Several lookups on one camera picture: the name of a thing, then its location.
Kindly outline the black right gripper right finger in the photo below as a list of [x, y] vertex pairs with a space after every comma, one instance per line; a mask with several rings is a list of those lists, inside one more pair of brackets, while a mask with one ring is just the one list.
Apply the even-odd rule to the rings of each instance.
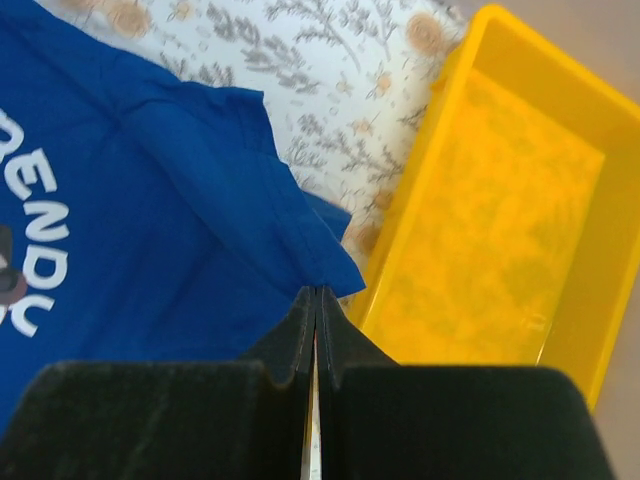
[[586, 403], [541, 367], [402, 366], [316, 292], [326, 479], [610, 479]]

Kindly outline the blue printed t shirt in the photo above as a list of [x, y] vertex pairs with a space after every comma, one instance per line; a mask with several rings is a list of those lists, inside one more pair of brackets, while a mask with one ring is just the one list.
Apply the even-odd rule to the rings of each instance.
[[184, 82], [32, 1], [1, 5], [1, 419], [45, 366], [221, 361], [361, 274], [263, 96]]

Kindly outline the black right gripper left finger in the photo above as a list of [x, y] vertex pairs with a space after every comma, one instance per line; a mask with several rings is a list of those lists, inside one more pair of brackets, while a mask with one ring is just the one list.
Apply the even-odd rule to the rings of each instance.
[[233, 362], [43, 369], [1, 441], [5, 479], [304, 479], [316, 292]]

